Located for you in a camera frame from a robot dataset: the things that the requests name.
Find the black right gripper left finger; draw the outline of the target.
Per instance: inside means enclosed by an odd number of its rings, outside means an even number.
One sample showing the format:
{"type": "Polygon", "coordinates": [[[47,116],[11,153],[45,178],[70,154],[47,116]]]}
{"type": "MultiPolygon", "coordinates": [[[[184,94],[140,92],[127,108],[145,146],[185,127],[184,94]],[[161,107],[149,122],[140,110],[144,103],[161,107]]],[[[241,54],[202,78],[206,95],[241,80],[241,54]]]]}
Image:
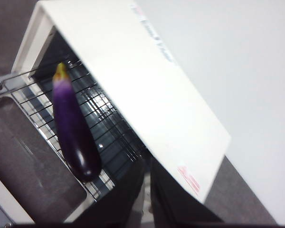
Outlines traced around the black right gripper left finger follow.
{"type": "Polygon", "coordinates": [[[124,228],[141,190],[145,164],[131,164],[116,186],[71,223],[73,228],[124,228]]]}

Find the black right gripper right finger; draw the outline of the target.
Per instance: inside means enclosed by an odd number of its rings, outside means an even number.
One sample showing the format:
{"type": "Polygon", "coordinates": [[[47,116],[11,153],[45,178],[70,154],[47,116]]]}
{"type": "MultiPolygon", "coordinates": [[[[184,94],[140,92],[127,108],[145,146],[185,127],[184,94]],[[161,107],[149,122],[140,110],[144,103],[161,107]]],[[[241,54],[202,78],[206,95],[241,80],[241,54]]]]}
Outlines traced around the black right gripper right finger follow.
{"type": "Polygon", "coordinates": [[[150,162],[151,203],[157,226],[223,224],[214,212],[191,196],[155,159],[150,162]]]}

